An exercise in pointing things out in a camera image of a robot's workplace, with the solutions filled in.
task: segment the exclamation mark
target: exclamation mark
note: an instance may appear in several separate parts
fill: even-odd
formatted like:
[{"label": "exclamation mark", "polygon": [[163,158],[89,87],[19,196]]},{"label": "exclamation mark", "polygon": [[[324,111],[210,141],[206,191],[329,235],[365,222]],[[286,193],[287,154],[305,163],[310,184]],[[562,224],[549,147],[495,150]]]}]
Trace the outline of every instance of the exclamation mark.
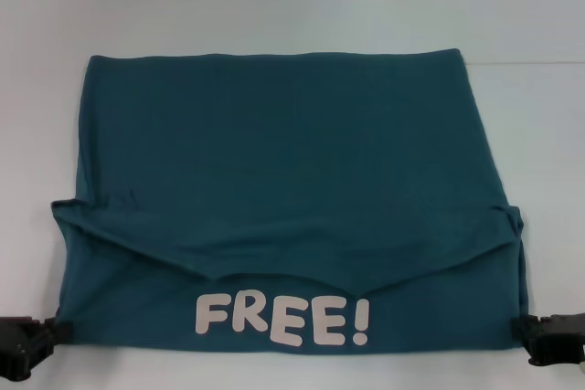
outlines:
[{"label": "exclamation mark", "polygon": [[[360,299],[356,306],[356,329],[358,331],[365,331],[369,325],[369,301]],[[363,332],[354,334],[354,343],[358,346],[363,346],[367,343],[367,335]]]}]

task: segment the teal t-shirt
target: teal t-shirt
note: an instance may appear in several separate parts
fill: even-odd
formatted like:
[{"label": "teal t-shirt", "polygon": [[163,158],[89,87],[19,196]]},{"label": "teal t-shirt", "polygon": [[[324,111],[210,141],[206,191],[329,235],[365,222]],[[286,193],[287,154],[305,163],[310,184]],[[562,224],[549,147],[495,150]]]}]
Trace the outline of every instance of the teal t-shirt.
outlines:
[{"label": "teal t-shirt", "polygon": [[79,130],[73,343],[516,346],[522,222],[458,50],[93,57]]}]

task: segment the black clamp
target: black clamp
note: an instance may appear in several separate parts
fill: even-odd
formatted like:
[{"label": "black clamp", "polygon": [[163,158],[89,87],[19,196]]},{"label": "black clamp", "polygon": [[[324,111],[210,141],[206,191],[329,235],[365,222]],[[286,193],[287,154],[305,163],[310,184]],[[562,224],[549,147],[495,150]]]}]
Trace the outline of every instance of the black clamp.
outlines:
[{"label": "black clamp", "polygon": [[69,325],[56,325],[54,319],[41,323],[31,317],[0,317],[0,376],[15,382],[28,379],[70,336]]},{"label": "black clamp", "polygon": [[514,321],[513,329],[537,366],[580,364],[585,361],[585,313],[551,315],[539,319],[526,315]]}]

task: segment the white surface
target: white surface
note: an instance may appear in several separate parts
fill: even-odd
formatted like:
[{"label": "white surface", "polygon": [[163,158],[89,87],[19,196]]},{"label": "white surface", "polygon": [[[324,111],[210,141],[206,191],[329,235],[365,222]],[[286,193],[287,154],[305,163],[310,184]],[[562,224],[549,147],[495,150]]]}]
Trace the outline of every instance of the white surface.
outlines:
[{"label": "white surface", "polygon": [[[91,54],[458,47],[471,63],[585,61],[583,29],[582,0],[0,0],[0,315],[57,308],[65,251],[48,204],[73,195]],[[470,75],[527,223],[532,312],[583,312],[585,65],[482,65]],[[63,347],[30,381],[0,381],[47,390],[584,385],[579,367],[538,369],[519,350],[321,358]]]}]

